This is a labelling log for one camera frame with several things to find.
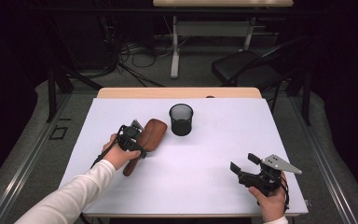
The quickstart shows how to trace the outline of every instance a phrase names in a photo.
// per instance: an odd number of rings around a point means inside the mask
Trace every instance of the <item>gray floor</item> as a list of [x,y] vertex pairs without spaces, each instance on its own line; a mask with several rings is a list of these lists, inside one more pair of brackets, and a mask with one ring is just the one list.
[[[270,37],[254,37],[251,48],[262,51]],[[242,42],[238,39],[194,38],[181,47],[179,78],[171,79],[171,54],[157,57],[153,65],[137,68],[131,58],[124,64],[164,86],[217,87],[220,82],[211,72],[211,62],[235,52]],[[153,62],[150,56],[137,54],[136,64]],[[141,87],[129,73],[114,73],[95,78],[106,87]],[[38,88],[38,104],[17,145],[0,170],[0,223],[13,223],[27,209],[55,190],[66,168],[73,146],[87,116],[96,91],[73,80],[73,94],[59,93],[59,114],[50,124],[48,117],[47,83]],[[358,185],[351,172],[335,151],[324,103],[311,96],[310,122],[300,117],[300,96],[287,98],[280,93],[274,119],[289,159],[301,164],[304,174],[297,177],[310,212],[295,218],[296,223],[358,223]],[[64,139],[54,139],[54,129],[67,128]],[[262,223],[254,218],[254,223]]]

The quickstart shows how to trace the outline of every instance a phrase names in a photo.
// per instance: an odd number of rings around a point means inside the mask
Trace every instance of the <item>chair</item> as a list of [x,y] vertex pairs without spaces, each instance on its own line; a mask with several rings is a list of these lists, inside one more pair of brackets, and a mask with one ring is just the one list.
[[260,91],[275,87],[273,98],[268,100],[272,100],[270,110],[273,113],[282,82],[302,68],[302,64],[298,64],[295,68],[290,68],[289,71],[281,74],[274,65],[280,66],[279,71],[287,70],[285,67],[287,56],[303,49],[309,42],[310,37],[304,35],[275,46],[261,56],[250,50],[244,50],[213,62],[212,71],[223,82],[222,86],[256,87]]

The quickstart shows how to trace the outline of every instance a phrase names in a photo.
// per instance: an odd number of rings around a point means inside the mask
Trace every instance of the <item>white table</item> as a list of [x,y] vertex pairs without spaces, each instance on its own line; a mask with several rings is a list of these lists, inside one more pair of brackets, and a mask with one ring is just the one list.
[[[155,7],[291,7],[293,0],[153,0]],[[249,48],[255,18],[249,21],[178,21],[173,16],[173,56],[171,78],[179,74],[178,36],[243,36],[243,49]]]
[[[147,98],[151,97],[143,92],[147,89],[138,89],[138,93],[137,89],[123,91]],[[168,124],[169,130],[158,149],[140,160],[129,177],[118,171],[102,197],[84,210],[85,216],[260,216],[255,198],[238,184],[229,165],[233,161],[243,171],[258,174],[260,167],[247,160],[250,152],[260,158],[276,154],[288,161],[266,101],[254,94],[251,97],[255,98],[203,98],[203,95],[225,95],[219,89],[229,92],[230,88],[188,88],[188,92],[200,89],[203,94],[196,97],[202,98],[183,98],[178,94],[182,89],[171,88],[171,99],[167,99],[167,94],[160,99],[94,99],[61,185],[86,172],[110,134],[122,124],[130,125],[133,119],[138,119],[145,125],[149,119],[160,119]],[[168,92],[170,88],[160,90]],[[161,92],[156,90],[153,97]],[[184,137],[174,135],[170,129],[168,111],[178,103],[188,104],[194,110],[193,130]],[[290,173],[286,176],[291,199],[286,215],[308,213],[296,177]]]

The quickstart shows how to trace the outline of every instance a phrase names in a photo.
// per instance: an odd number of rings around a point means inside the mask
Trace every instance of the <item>person's hand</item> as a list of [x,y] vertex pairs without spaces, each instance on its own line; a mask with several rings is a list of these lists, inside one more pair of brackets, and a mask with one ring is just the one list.
[[[103,152],[112,144],[115,140],[116,134],[110,136],[110,141],[103,145]],[[123,151],[118,144],[114,144],[110,151],[103,157],[104,160],[110,161],[116,170],[120,169],[126,161],[135,159],[141,155],[141,151]]]
[[[286,180],[286,176],[284,172],[281,174],[281,178]],[[260,190],[255,187],[250,187],[249,192],[255,196],[258,203],[260,204],[261,213],[263,216],[263,220],[265,222],[274,221],[278,218],[283,217],[284,215],[284,200],[285,200],[285,193],[282,187],[275,189],[273,192],[270,193],[268,197],[266,197]]]

